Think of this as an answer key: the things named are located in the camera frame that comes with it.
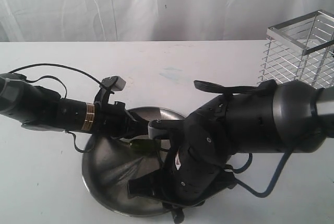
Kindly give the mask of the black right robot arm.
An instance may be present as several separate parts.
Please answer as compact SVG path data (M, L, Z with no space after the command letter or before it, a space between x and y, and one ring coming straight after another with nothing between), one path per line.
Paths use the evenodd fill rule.
M274 189L290 155L316 151L333 137L333 88L314 88L295 80L275 80L258 86L224 87L195 81L198 90L216 96L183 120L154 120L148 125L152 140L168 139L170 148L161 167L128 181L130 197L162 203L175 223L183 209L202 205L227 188L240 185L258 198ZM237 153L281 153L267 189L258 192L236 175L251 164L234 168Z

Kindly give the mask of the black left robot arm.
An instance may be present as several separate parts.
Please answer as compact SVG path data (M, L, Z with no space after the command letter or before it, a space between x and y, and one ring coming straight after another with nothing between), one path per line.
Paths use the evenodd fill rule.
M1 115L35 131L73 131L133 138L147 134L148 121L129 112L125 103L109 103L109 96L124 88L119 76L103 79L93 103L61 97L53 90L33 86L24 75L1 74Z

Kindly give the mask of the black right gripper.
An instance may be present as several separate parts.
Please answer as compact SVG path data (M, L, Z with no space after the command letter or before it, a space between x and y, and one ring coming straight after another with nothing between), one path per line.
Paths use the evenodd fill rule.
M231 154L225 140L170 140L163 168L129 180L128 198L162 199L173 221L184 221L180 203L201 203L235 187L234 175L225 171Z

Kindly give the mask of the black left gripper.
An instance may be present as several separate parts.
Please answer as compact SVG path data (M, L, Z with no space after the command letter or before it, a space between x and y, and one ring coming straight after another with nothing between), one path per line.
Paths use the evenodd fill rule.
M95 114L90 133L126 139L148 134L149 121L136 112L126 110L125 103L95 102L94 106Z

